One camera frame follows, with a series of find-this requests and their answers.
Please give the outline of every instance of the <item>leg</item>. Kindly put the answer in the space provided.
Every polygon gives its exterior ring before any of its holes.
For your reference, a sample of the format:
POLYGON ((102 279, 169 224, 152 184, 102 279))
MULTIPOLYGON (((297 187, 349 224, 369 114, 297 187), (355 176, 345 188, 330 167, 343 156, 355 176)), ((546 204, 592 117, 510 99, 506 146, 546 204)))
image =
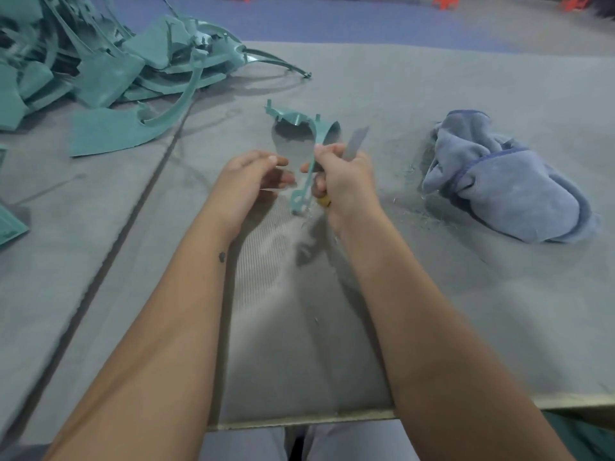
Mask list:
POLYGON ((287 461, 282 427, 205 434, 199 461, 287 461))
POLYGON ((398 419, 312 425, 303 461, 419 461, 398 419))

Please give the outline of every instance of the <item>right arm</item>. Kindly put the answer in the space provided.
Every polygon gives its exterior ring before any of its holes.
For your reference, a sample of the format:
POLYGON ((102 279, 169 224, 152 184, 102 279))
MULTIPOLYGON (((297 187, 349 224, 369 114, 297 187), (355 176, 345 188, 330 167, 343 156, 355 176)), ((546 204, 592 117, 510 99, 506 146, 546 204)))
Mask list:
POLYGON ((380 207, 372 167, 316 150, 315 195, 332 203, 378 334, 397 416, 426 461, 573 461, 540 411, 429 278, 380 207))

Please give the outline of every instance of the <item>gray table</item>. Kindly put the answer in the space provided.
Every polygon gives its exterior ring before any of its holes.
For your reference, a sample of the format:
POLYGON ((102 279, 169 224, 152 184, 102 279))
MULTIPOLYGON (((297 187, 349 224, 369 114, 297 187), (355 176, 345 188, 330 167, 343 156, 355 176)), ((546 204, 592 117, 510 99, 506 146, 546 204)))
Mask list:
MULTIPOLYGON (((254 46, 312 70, 313 79, 257 65, 202 94, 24 442, 53 438, 152 291, 223 164, 251 148, 276 149, 294 170, 308 158, 308 136, 274 129, 267 98, 339 120, 346 139, 371 125, 365 148, 389 216, 539 406, 615 403, 614 60, 254 46), (604 232, 575 246, 528 246, 437 196, 422 198, 425 136, 458 108, 488 112, 497 131, 574 179, 601 212, 604 232)), ((305 219, 293 217, 283 194, 248 220, 229 253, 212 427, 392 416, 373 329, 342 260, 316 206, 305 219)))
MULTIPOLYGON (((172 100, 152 105, 162 110, 172 100)), ((70 116, 79 109, 63 101, 26 119, 19 133, 0 135, 9 148, 0 197, 31 227, 0 247, 0 433, 91 299, 96 272, 176 132, 136 149, 71 158, 70 116)))

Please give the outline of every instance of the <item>blue cloth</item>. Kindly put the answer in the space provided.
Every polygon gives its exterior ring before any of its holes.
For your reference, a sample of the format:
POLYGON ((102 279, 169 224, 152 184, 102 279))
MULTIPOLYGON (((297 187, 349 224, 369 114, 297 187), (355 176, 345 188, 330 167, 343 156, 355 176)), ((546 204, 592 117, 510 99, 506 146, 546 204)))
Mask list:
POLYGON ((574 183, 515 139, 491 132, 478 110, 453 110, 433 130, 435 158, 422 182, 488 227, 526 243, 573 243, 600 230, 574 183))

